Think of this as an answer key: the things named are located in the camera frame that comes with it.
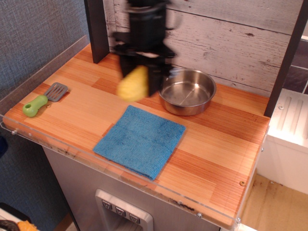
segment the dispenser buttons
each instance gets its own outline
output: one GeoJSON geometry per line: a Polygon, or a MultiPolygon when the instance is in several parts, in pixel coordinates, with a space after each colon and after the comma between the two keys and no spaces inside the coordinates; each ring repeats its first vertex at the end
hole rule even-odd
{"type": "Polygon", "coordinates": [[[102,203],[105,208],[112,210],[112,205],[109,202],[102,200],[102,203]]]}
{"type": "Polygon", "coordinates": [[[135,215],[129,214],[129,219],[136,224],[140,224],[140,219],[135,215]]]}
{"type": "Polygon", "coordinates": [[[123,217],[126,217],[126,212],[122,209],[122,208],[119,208],[119,207],[115,207],[116,209],[116,213],[123,216],[123,217]]]}

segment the blue microfiber cloth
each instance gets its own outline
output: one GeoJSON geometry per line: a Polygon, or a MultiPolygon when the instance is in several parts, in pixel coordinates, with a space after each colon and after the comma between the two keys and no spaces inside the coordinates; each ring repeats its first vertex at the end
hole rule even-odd
{"type": "Polygon", "coordinates": [[[93,151],[154,180],[184,130],[183,125],[128,106],[93,151]]]}

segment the metal bowl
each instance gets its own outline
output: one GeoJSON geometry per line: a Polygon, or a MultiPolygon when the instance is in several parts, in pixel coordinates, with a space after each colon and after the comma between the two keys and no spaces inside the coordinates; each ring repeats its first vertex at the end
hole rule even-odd
{"type": "Polygon", "coordinates": [[[209,75],[185,68],[173,69],[159,91],[162,106],[180,116],[203,112],[215,93],[216,84],[209,75]]]}

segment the green spatula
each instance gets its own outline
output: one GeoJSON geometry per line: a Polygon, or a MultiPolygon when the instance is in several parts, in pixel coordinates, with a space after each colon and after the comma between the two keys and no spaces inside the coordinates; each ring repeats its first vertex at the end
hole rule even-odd
{"type": "Polygon", "coordinates": [[[48,88],[44,95],[39,95],[31,102],[25,104],[23,106],[23,113],[28,117],[34,117],[39,109],[47,104],[48,100],[57,102],[66,92],[67,86],[61,83],[54,83],[48,88]]]}

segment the blue textured wall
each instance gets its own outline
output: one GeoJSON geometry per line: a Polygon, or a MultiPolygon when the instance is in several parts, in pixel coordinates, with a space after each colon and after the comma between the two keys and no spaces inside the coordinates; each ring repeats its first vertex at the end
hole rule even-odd
{"type": "MultiPolygon", "coordinates": [[[[0,99],[88,33],[83,0],[0,1],[0,99]]],[[[1,129],[0,202],[52,231],[67,208],[42,148],[1,129]]]]}

